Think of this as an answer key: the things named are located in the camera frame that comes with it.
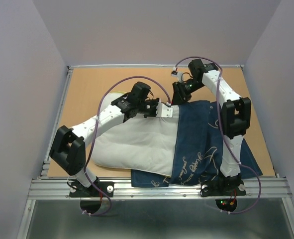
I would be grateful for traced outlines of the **white pillow yellow underside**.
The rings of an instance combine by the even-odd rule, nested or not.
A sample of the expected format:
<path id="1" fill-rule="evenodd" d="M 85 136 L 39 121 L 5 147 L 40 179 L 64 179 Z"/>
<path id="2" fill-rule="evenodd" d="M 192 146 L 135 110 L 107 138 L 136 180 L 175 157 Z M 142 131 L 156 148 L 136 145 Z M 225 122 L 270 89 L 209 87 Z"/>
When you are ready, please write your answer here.
<path id="1" fill-rule="evenodd" d="M 91 159 L 96 165 L 171 176 L 179 122 L 179 107 L 171 118 L 142 114 L 114 126 L 95 140 Z"/>

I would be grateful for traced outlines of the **blue denim pillowcase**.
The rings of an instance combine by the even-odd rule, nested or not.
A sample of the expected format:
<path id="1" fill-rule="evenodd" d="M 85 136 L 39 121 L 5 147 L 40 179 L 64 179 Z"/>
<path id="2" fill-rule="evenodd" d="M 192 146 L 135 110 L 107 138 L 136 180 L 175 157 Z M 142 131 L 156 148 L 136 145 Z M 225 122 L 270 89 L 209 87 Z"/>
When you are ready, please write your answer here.
<path id="1" fill-rule="evenodd" d="M 131 185 L 139 188 L 193 186 L 217 180 L 223 143 L 218 128 L 216 102 L 196 101 L 173 107 L 179 111 L 177 139 L 169 177 L 131 171 Z"/>

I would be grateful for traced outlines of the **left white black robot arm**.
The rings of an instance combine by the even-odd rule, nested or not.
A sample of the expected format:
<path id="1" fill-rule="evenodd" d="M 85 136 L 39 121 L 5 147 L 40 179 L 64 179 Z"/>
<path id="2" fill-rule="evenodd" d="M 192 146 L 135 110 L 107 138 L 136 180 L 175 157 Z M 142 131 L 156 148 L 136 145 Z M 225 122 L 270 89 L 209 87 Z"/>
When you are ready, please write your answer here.
<path id="1" fill-rule="evenodd" d="M 87 171 L 86 148 L 94 145 L 94 139 L 109 129 L 122 124 L 137 114 L 145 117 L 156 117 L 159 98 L 148 99 L 150 86 L 137 82 L 132 90 L 113 101 L 96 116 L 71 128 L 59 127 L 54 137 L 49 156 L 68 175 L 73 176 L 81 184 L 81 190 L 87 196 L 98 192 L 97 177 Z"/>

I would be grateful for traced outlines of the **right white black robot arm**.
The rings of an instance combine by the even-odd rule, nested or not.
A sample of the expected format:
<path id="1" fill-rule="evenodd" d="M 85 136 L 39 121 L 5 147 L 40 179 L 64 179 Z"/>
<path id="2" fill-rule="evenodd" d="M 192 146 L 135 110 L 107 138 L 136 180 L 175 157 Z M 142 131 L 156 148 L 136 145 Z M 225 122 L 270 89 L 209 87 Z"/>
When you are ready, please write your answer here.
<path id="1" fill-rule="evenodd" d="M 189 57 L 190 78 L 184 80 L 178 65 L 172 68 L 171 75 L 178 80 L 173 86 L 173 105 L 188 102 L 192 93 L 207 87 L 216 97 L 218 129 L 223 140 L 221 178 L 216 188 L 221 194 L 228 194 L 234 185 L 241 183 L 242 165 L 240 161 L 241 145 L 251 121 L 251 100 L 236 93 L 224 80 L 223 69 L 212 60 L 203 62 L 201 57 Z"/>

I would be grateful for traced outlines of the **grey metal front panel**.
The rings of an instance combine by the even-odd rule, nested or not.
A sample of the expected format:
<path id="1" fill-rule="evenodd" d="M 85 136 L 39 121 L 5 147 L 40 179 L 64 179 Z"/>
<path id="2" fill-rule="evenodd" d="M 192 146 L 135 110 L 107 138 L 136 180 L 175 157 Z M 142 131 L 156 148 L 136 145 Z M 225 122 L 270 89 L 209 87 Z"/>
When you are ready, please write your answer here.
<path id="1" fill-rule="evenodd" d="M 76 200 L 37 201 L 29 239 L 292 239 L 281 199 L 227 215 L 214 200 L 128 200 L 104 216 L 83 215 Z"/>

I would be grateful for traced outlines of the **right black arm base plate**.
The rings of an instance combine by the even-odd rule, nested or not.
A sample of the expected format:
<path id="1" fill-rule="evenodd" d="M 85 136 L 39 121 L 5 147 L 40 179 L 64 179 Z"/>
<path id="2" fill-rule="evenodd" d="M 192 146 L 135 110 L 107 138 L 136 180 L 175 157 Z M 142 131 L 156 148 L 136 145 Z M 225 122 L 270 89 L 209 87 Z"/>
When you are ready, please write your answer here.
<path id="1" fill-rule="evenodd" d="M 243 181 L 225 185 L 219 181 L 205 181 L 201 184 L 200 195 L 202 197 L 227 197 L 227 196 L 245 196 L 246 190 Z"/>

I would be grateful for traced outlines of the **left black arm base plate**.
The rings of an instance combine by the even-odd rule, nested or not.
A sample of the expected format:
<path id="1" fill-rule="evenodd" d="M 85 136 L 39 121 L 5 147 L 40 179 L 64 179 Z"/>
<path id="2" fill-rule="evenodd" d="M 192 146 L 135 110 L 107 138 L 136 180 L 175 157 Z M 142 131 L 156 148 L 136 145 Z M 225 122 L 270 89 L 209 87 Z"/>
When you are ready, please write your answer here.
<path id="1" fill-rule="evenodd" d="M 80 182 L 78 181 L 67 181 L 67 185 L 70 188 L 69 196 L 71 198 L 98 198 L 100 196 L 103 196 L 97 189 L 95 189 L 93 186 L 90 186 L 88 188 L 84 187 Z M 109 197 L 113 197 L 113 191 L 114 191 L 114 183 L 111 181 L 99 181 L 97 183 L 97 187 L 103 191 L 105 194 L 107 194 Z"/>

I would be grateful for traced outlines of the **front aluminium extrusion rail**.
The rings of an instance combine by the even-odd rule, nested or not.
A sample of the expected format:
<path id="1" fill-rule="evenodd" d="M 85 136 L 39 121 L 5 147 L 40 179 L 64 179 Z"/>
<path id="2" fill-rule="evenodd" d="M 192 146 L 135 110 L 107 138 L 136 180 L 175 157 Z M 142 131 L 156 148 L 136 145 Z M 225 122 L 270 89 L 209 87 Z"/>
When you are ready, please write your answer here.
<path id="1" fill-rule="evenodd" d="M 200 186 L 134 188 L 129 178 L 102 178 L 101 181 L 114 183 L 112 200 L 202 199 Z M 292 197 L 286 178 L 262 177 L 260 181 L 261 198 Z M 27 198 L 29 200 L 99 199 L 99 197 L 80 197 L 78 193 L 72 193 L 66 179 L 33 180 Z"/>

